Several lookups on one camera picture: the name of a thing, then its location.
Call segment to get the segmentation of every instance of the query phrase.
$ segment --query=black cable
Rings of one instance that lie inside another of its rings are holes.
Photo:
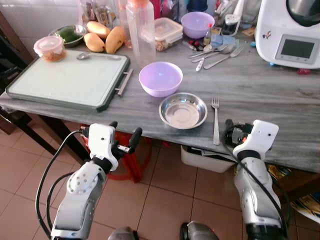
[[[75,173],[75,172],[73,171],[73,172],[69,172],[69,173],[67,173],[67,174],[65,174],[65,175],[62,175],[61,177],[59,177],[59,178],[52,184],[52,186],[51,186],[51,188],[50,188],[48,197],[47,197],[47,199],[46,199],[46,206],[45,206],[45,208],[46,208],[46,221],[48,222],[48,226],[49,226],[50,230],[52,230],[52,222],[51,222],[51,218],[50,218],[50,202],[51,202],[52,193],[54,192],[56,185],[57,185],[62,179],[66,178],[66,177],[68,177],[68,176],[70,176],[70,175],[72,175],[72,174],[74,174],[74,173]]]
[[[36,215],[38,217],[38,220],[39,220],[39,223],[40,223],[40,226],[42,227],[44,233],[46,234],[46,236],[50,239],[51,238],[51,232],[49,231],[49,229],[47,228],[46,224],[45,224],[45,221],[43,220],[42,216],[41,216],[41,213],[40,213],[40,194],[41,194],[41,190],[42,190],[42,187],[44,185],[44,182],[45,182],[45,178],[47,176],[47,173],[51,167],[51,165],[54,163],[54,161],[56,160],[57,156],[60,154],[62,148],[66,145],[67,143],[67,140],[74,134],[76,133],[80,133],[80,130],[76,130],[76,131],[73,131],[73,132],[70,132],[68,136],[66,136],[66,138],[63,140],[61,146],[59,147],[59,149],[56,151],[56,153],[54,154],[54,156],[52,157],[51,161],[49,162],[48,166],[46,166],[46,169],[42,175],[42,178],[40,180],[40,183],[39,183],[39,187],[38,187],[38,190],[36,192],[36,197],[35,197],[35,211],[36,211]]]
[[[272,182],[274,185],[276,185],[276,187],[278,189],[280,189],[280,191],[282,192],[282,194],[284,195],[285,198],[285,202],[286,202],[286,227],[289,230],[289,226],[290,226],[290,218],[291,218],[291,205],[290,205],[290,199],[288,194],[286,193],[286,191],[282,188],[282,186],[280,186],[280,184],[278,183],[278,180],[272,176],[272,174],[270,174],[270,176],[272,177]]]
[[[233,125],[226,130],[224,130],[222,135],[222,145],[225,148],[225,150],[229,153],[231,157],[233,157],[237,163],[254,179],[254,181],[259,185],[259,187],[264,191],[264,193],[268,196],[268,198],[271,200],[272,204],[274,205],[276,211],[278,212],[280,219],[281,219],[281,225],[283,227],[284,237],[288,238],[288,227],[286,224],[286,221],[284,219],[284,216],[281,212],[281,209],[279,208],[277,202],[275,199],[271,196],[270,192],[265,188],[265,186],[259,181],[259,179],[237,158],[233,155],[232,151],[226,146],[226,136],[227,132],[233,130],[234,128],[238,128],[238,125]]]

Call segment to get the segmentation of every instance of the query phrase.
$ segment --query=appliance display screen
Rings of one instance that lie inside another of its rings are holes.
[[[310,58],[314,45],[313,42],[286,39],[281,54],[308,59]]]

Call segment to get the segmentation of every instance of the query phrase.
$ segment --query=white cutting board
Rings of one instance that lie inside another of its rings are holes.
[[[83,51],[67,50],[66,58],[57,62],[38,59],[9,86],[12,96],[28,96],[98,107],[103,104],[113,83],[122,75],[127,57],[120,60],[94,57],[78,60]]]

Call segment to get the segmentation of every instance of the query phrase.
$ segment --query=orange lid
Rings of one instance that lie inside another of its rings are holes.
[[[145,7],[149,0],[128,0],[128,4],[133,5],[135,8]]]

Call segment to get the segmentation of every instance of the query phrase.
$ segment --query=cutting board handle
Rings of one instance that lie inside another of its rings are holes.
[[[126,77],[125,77],[121,87],[115,89],[116,91],[118,91],[118,96],[121,97],[122,94],[124,93],[125,88],[126,88],[128,82],[129,82],[129,78],[131,77],[131,74],[132,74],[133,70],[134,70],[133,68],[130,68],[130,70],[128,72],[126,72],[126,71],[123,72],[123,74],[126,74]]]

